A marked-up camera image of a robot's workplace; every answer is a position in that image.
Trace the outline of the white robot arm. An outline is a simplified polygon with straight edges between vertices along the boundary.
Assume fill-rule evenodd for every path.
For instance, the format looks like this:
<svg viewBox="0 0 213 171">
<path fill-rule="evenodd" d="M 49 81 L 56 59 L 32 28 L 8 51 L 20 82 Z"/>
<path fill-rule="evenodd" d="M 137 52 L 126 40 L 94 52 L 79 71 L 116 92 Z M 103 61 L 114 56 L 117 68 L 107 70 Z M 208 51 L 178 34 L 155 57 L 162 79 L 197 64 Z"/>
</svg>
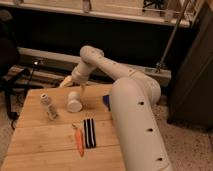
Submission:
<svg viewBox="0 0 213 171">
<path fill-rule="evenodd" d="M 125 170 L 174 171 L 152 110 L 161 96 L 158 81 L 86 45 L 80 49 L 78 65 L 61 85 L 83 84 L 95 69 L 114 80 L 109 91 L 109 106 Z"/>
</svg>

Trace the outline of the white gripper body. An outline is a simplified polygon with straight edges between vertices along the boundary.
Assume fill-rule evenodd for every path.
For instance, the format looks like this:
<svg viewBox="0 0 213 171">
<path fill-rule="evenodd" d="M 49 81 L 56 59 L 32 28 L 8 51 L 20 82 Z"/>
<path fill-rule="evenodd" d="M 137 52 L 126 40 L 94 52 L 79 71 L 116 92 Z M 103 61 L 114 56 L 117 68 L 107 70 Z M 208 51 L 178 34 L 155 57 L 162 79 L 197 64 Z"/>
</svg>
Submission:
<svg viewBox="0 0 213 171">
<path fill-rule="evenodd" d="M 85 63 L 79 63 L 72 71 L 72 80 L 78 84 L 84 84 L 89 79 L 91 68 Z"/>
</svg>

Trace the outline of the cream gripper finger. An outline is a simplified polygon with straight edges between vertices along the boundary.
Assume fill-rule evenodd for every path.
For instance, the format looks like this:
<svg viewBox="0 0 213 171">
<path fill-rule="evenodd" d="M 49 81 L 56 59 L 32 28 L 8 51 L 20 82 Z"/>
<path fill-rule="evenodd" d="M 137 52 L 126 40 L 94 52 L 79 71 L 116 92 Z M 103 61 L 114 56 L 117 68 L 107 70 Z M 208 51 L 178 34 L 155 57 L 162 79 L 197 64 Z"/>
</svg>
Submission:
<svg viewBox="0 0 213 171">
<path fill-rule="evenodd" d="M 81 84 L 80 87 L 81 87 L 81 98 L 83 98 L 84 93 L 85 93 L 85 89 L 86 89 L 86 84 Z"/>
<path fill-rule="evenodd" d="M 73 81 L 72 81 L 72 76 L 69 75 L 67 77 L 64 78 L 64 80 L 60 83 L 59 87 L 63 88 L 63 87 L 69 87 L 73 85 Z"/>
</svg>

